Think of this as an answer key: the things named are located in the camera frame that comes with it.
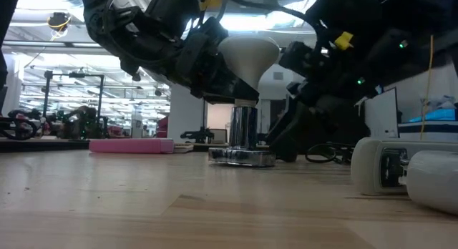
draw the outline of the wooden table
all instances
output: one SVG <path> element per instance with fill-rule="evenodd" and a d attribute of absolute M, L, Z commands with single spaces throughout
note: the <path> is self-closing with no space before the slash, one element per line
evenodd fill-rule
<path fill-rule="evenodd" d="M 458 219 L 363 197 L 349 168 L 205 153 L 1 155 L 0 248 L 457 248 Z"/>

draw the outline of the metal base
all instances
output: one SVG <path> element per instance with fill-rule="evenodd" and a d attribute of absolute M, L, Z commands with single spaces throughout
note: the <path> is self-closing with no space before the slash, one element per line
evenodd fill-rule
<path fill-rule="evenodd" d="M 260 150 L 237 150 L 232 148 L 210 148 L 208 160 L 220 165 L 244 167 L 273 167 L 276 156 L 272 152 Z"/>

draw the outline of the white funnel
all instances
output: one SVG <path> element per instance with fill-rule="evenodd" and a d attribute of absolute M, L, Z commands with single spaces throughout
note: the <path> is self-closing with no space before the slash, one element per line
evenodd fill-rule
<path fill-rule="evenodd" d="M 258 90 L 264 72 L 272 67 L 280 54 L 274 40 L 256 35 L 228 37 L 220 43 L 218 50 L 228 68 L 255 90 Z"/>

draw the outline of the ceiling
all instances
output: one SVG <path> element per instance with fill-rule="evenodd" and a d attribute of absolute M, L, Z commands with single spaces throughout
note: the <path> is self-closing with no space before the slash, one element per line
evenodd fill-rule
<path fill-rule="evenodd" d="M 289 8 L 305 11 L 315 0 L 303 0 L 286 5 Z M 118 7 L 140 6 L 145 9 L 150 0 L 115 0 Z M 6 41 L 50 41 L 53 38 L 47 19 L 56 11 L 72 15 L 72 22 L 64 36 L 55 39 L 59 42 L 91 43 L 82 17 L 83 8 L 63 0 L 19 0 L 17 10 Z M 281 47 L 286 47 L 291 41 L 302 41 L 307 44 L 315 42 L 315 34 L 311 27 L 287 14 L 273 12 L 266 14 L 259 9 L 246 8 L 229 2 L 226 14 L 221 24 L 229 30 L 230 35 L 239 33 L 256 33 L 276 40 Z M 206 17 L 217 14 L 209 11 Z M 104 74 L 104 92 L 102 98 L 102 115 L 115 120 L 117 124 L 128 127 L 132 111 L 141 111 L 144 123 L 155 126 L 155 120 L 160 119 L 170 111 L 170 88 L 164 77 L 151 72 L 142 71 L 142 81 L 132 82 L 131 76 L 120 69 L 120 61 L 110 56 L 96 44 L 83 49 L 41 46 L 3 46 L 4 52 L 15 53 L 21 62 L 27 65 L 24 70 L 24 87 L 21 95 L 21 106 L 26 109 L 43 106 L 45 85 L 44 72 L 53 70 L 54 73 L 71 71 L 86 74 Z M 63 109 L 70 111 L 80 105 L 96 105 L 98 103 L 98 77 L 84 79 L 69 79 L 55 77 L 51 81 L 49 108 L 51 111 Z"/>

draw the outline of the metal cylinder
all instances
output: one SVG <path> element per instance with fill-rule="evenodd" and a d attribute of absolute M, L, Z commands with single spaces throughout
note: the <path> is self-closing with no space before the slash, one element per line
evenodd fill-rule
<path fill-rule="evenodd" d="M 230 121 L 230 146 L 234 149 L 256 148 L 258 133 L 258 110 L 254 107 L 234 107 Z"/>

